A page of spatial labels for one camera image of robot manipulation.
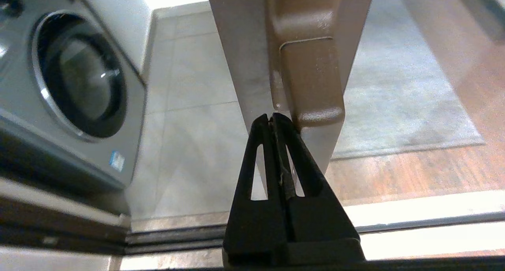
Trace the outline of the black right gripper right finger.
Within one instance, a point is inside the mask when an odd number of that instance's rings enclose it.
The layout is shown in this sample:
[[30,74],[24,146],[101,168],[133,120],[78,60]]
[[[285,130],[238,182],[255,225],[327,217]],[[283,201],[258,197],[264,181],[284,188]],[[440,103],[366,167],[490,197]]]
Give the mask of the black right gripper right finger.
[[288,264],[338,264],[365,261],[360,237],[292,121],[275,113],[279,184],[285,213]]

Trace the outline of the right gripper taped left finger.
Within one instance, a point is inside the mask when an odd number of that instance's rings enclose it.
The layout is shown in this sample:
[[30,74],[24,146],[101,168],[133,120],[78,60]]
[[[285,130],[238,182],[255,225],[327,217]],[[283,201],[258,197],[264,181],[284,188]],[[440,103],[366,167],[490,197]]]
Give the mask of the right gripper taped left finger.
[[[280,121],[285,115],[260,115],[251,124],[230,210],[223,255],[229,266],[288,266],[287,200],[292,172]],[[263,147],[267,199],[252,200],[258,147]]]

